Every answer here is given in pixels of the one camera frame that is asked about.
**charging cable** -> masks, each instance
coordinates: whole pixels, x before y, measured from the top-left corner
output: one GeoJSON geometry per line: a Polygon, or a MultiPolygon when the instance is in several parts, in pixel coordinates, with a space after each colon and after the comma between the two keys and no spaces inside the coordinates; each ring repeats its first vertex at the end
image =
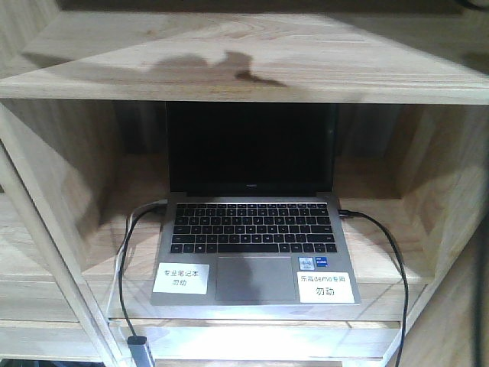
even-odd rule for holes
{"type": "Polygon", "coordinates": [[[401,257],[400,251],[399,251],[399,249],[398,249],[398,247],[394,241],[393,236],[390,234],[388,229],[385,226],[383,226],[381,223],[379,223],[377,220],[372,218],[371,216],[368,216],[367,214],[363,214],[360,212],[353,212],[351,210],[346,210],[346,209],[340,209],[338,212],[339,212],[340,218],[343,218],[343,219],[358,217],[358,218],[365,218],[367,220],[370,220],[373,224],[375,224],[377,227],[379,227],[382,230],[382,232],[385,234],[385,236],[387,237],[387,240],[389,241],[390,245],[392,246],[394,254],[396,255],[396,260],[399,263],[400,276],[403,279],[403,283],[404,283],[403,322],[402,322],[402,326],[401,326],[399,349],[397,352],[396,365],[395,365],[395,367],[399,367],[400,357],[403,354],[404,339],[406,338],[407,305],[409,303],[409,286],[407,283],[406,272],[404,271],[404,264],[403,264],[403,259],[401,257]]]}
{"type": "Polygon", "coordinates": [[[122,313],[124,314],[124,318],[128,323],[129,329],[132,334],[131,336],[128,337],[128,341],[127,341],[128,347],[129,350],[131,351],[131,356],[136,364],[136,367],[154,367],[155,363],[154,363],[153,356],[151,355],[150,347],[147,343],[146,336],[139,336],[138,334],[136,334],[136,330],[134,329],[134,326],[132,325],[132,322],[129,319],[128,312],[125,308],[124,296],[122,293],[122,276],[124,274],[124,264],[125,264],[126,256],[128,254],[129,239],[131,238],[132,232],[134,231],[134,228],[138,223],[138,220],[145,214],[155,212],[161,207],[164,207],[166,205],[167,205],[166,200],[158,200],[143,206],[139,206],[138,208],[133,210],[131,215],[126,220],[126,230],[125,230],[124,239],[122,240],[121,247],[119,248],[118,254],[115,259],[115,272],[114,272],[114,279],[111,287],[110,298],[108,300],[108,308],[110,307],[110,302],[112,301],[112,293],[115,286],[115,279],[117,279],[118,290],[119,290],[119,301],[121,303],[122,313]]]}

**wooden back panel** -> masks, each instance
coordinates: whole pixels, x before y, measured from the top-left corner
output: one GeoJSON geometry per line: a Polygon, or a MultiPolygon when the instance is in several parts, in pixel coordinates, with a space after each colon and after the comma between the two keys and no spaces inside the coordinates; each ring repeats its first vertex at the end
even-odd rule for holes
{"type": "Polygon", "coordinates": [[[60,12],[56,0],[5,0],[0,11],[0,69],[60,12]]]}
{"type": "Polygon", "coordinates": [[[0,139],[65,261],[83,266],[121,151],[112,104],[5,100],[0,122],[0,139]]]}

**touchpad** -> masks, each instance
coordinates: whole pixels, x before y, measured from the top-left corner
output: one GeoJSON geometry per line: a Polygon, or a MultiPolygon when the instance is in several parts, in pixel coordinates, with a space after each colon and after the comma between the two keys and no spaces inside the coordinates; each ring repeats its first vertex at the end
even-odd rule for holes
{"type": "Polygon", "coordinates": [[[219,258],[217,300],[295,300],[290,258],[219,258]]]}

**black cable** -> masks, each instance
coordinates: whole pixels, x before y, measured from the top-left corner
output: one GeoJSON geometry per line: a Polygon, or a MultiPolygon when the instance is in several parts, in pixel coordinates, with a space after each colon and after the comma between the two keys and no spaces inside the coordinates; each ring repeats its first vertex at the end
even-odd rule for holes
{"type": "Polygon", "coordinates": [[[486,320],[484,312],[484,302],[486,301],[486,264],[489,261],[489,229],[487,220],[482,222],[482,235],[477,241],[477,260],[475,262],[475,289],[474,289],[474,367],[483,367],[484,364],[484,321],[486,320]]]}
{"type": "Polygon", "coordinates": [[[396,243],[394,241],[393,236],[389,233],[387,228],[385,228],[381,223],[379,223],[377,220],[375,220],[371,216],[368,216],[367,214],[363,214],[360,212],[352,212],[351,210],[346,210],[346,209],[340,209],[338,212],[339,212],[339,215],[341,218],[360,217],[360,218],[365,218],[365,219],[370,220],[373,224],[375,224],[377,227],[379,227],[382,230],[382,232],[385,234],[385,236],[387,237],[387,240],[389,241],[390,245],[392,246],[394,254],[396,255],[397,262],[399,263],[400,276],[403,279],[403,283],[404,283],[403,322],[402,322],[402,326],[401,326],[399,350],[397,352],[397,359],[396,359],[396,365],[395,365],[396,367],[399,367],[400,357],[403,354],[404,340],[406,339],[406,317],[407,317],[407,305],[409,303],[409,286],[407,283],[406,272],[404,271],[404,264],[403,264],[403,259],[401,257],[400,251],[396,246],[396,243]]]}
{"type": "Polygon", "coordinates": [[[128,323],[129,329],[131,330],[131,333],[133,336],[138,336],[138,335],[136,334],[136,331],[134,330],[134,327],[132,326],[131,320],[129,320],[129,315],[128,315],[128,312],[125,309],[125,305],[124,305],[124,297],[122,295],[122,275],[124,274],[125,257],[128,254],[129,239],[131,238],[132,231],[134,230],[136,224],[138,223],[138,220],[143,215],[148,214],[149,212],[153,212],[156,209],[158,209],[158,208],[153,206],[153,207],[146,209],[145,211],[139,213],[134,218],[134,220],[132,221],[132,224],[131,224],[131,228],[129,228],[129,230],[126,231],[124,240],[123,240],[122,245],[121,245],[122,246],[122,258],[121,258],[121,264],[119,266],[119,272],[118,272],[119,301],[121,303],[122,313],[124,314],[124,318],[125,318],[126,322],[128,323]]]}
{"type": "Polygon", "coordinates": [[[467,9],[477,10],[477,11],[489,11],[489,6],[477,5],[471,2],[470,0],[454,0],[454,1],[467,9]]]}

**intel sticker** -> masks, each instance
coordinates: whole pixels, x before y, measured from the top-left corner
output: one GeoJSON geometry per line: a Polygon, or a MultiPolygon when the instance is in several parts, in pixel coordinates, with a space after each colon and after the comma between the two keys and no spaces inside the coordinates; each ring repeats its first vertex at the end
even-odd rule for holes
{"type": "Polygon", "coordinates": [[[328,266],[328,258],[318,257],[316,258],[316,265],[318,268],[325,268],[328,266]]]}
{"type": "Polygon", "coordinates": [[[300,270],[314,270],[313,258],[299,258],[300,270]]]}

